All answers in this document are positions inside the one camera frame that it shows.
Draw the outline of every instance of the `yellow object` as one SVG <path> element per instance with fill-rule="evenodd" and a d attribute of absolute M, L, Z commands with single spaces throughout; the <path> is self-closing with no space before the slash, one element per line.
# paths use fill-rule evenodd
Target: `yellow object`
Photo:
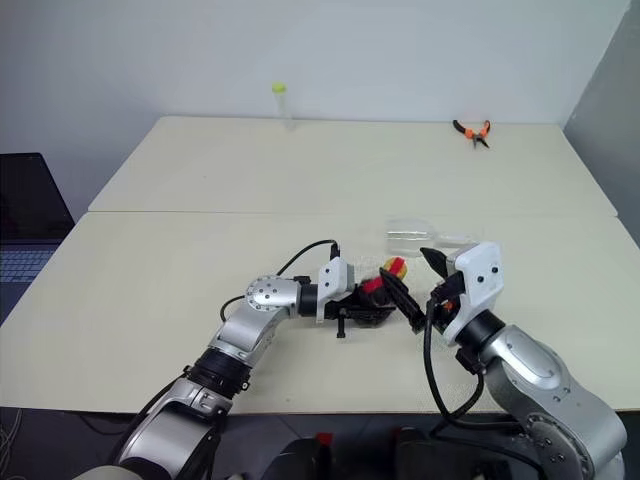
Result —
<path fill-rule="evenodd" d="M 401 265 L 402 265 L 397 272 L 392 271 L 392 268 L 391 268 L 391 266 L 395 262 L 398 262 L 398 264 L 400 264 L 401 262 Z M 404 276 L 407 274 L 407 264 L 402 257 L 391 257 L 389 260 L 385 262 L 382 268 L 384 268 L 388 272 L 395 274 L 395 276 L 398 277 L 400 280 L 402 280 Z"/>
<path fill-rule="evenodd" d="M 271 91 L 273 93 L 286 93 L 287 86 L 282 82 L 273 82 L 271 84 Z"/>

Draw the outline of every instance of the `small plastic tube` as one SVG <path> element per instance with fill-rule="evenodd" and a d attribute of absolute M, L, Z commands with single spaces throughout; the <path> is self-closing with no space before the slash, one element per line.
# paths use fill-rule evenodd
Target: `small plastic tube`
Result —
<path fill-rule="evenodd" d="M 271 85 L 273 97 L 276 99 L 278 107 L 278 117 L 287 130 L 293 130 L 293 117 L 287 105 L 287 86 L 282 82 L 275 82 Z"/>

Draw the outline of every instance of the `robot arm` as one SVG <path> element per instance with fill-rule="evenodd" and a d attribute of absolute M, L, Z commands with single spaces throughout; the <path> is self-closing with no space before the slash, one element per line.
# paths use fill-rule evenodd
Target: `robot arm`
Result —
<path fill-rule="evenodd" d="M 626 431 L 616 413 L 571 376 L 556 352 L 491 313 L 504 286 L 498 245 L 481 243 L 449 257 L 422 253 L 443 277 L 427 308 L 433 325 L 461 347 L 456 358 L 465 368 L 484 373 L 492 397 L 532 439 L 547 477 L 622 479 Z M 383 279 L 414 332 L 422 330 L 426 316 L 406 287 L 384 273 Z"/>
<path fill-rule="evenodd" d="M 168 387 L 149 414 L 123 438 L 114 466 L 85 473 L 83 480 L 200 480 L 212 464 L 234 395 L 249 387 L 251 369 L 271 344 L 276 327 L 296 316 L 338 319 L 383 318 L 394 307 L 354 301 L 353 267 L 332 249 L 318 283 L 265 275 L 254 280 L 240 306 L 209 342 L 194 366 Z"/>

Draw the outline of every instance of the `orange-handled pliers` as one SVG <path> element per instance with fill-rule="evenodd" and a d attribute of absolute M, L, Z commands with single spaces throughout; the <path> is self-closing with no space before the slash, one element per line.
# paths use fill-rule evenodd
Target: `orange-handled pliers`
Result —
<path fill-rule="evenodd" d="M 489 148 L 489 145 L 487 145 L 487 142 L 485 141 L 485 137 L 489 134 L 489 130 L 491 130 L 491 122 L 489 122 L 489 120 L 484 121 L 484 126 L 482 127 L 482 130 L 480 130 L 479 133 L 474 132 L 470 128 L 463 127 L 462 125 L 460 125 L 460 122 L 458 122 L 457 120 L 453 121 L 453 128 L 458 130 L 469 140 L 473 140 L 473 148 L 476 148 L 476 144 L 478 142 L 483 144 L 485 147 Z"/>

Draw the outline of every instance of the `yellow cap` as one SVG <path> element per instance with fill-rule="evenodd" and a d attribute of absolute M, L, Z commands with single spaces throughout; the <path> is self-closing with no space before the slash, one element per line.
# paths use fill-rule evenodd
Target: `yellow cap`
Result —
<path fill-rule="evenodd" d="M 285 93 L 287 91 L 287 86 L 282 82 L 273 82 L 271 84 L 271 91 L 273 93 Z"/>

